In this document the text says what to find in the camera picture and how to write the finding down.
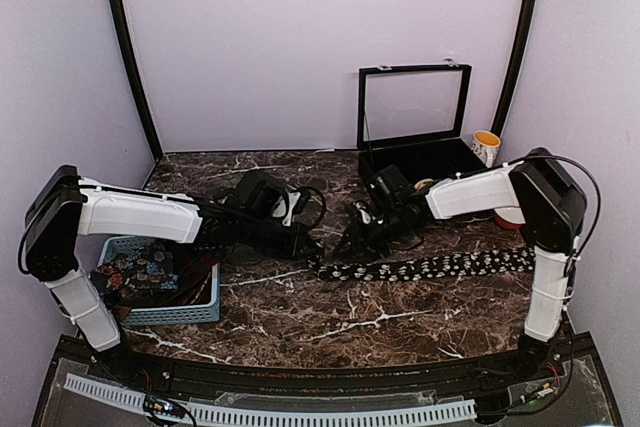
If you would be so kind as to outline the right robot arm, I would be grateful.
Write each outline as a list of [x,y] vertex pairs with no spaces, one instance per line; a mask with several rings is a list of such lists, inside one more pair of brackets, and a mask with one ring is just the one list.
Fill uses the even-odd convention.
[[535,255],[529,311],[510,371],[534,379],[549,363],[549,349],[573,294],[575,266],[590,236],[582,231],[587,197],[564,169],[567,158],[539,147],[526,156],[474,174],[457,173],[417,186],[391,166],[369,182],[379,214],[356,202],[333,254],[388,255],[396,234],[422,221],[446,220],[480,211],[511,211],[524,226]]

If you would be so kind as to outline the black white patterned tie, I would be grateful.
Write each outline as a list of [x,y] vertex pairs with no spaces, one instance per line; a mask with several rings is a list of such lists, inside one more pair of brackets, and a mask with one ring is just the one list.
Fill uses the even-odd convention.
[[455,253],[397,262],[326,264],[314,256],[306,266],[324,281],[412,282],[442,277],[481,277],[509,272],[533,272],[529,247]]

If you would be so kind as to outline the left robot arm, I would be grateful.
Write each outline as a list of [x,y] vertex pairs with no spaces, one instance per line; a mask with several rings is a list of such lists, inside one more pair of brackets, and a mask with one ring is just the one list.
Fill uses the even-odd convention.
[[97,363],[120,383],[141,374],[121,323],[83,266],[77,240],[101,250],[112,237],[168,240],[221,250],[244,244],[268,257],[313,259],[324,253],[313,226],[297,220],[311,195],[253,169],[214,197],[167,194],[100,183],[73,165],[58,167],[25,215],[18,268],[41,282],[84,336]]

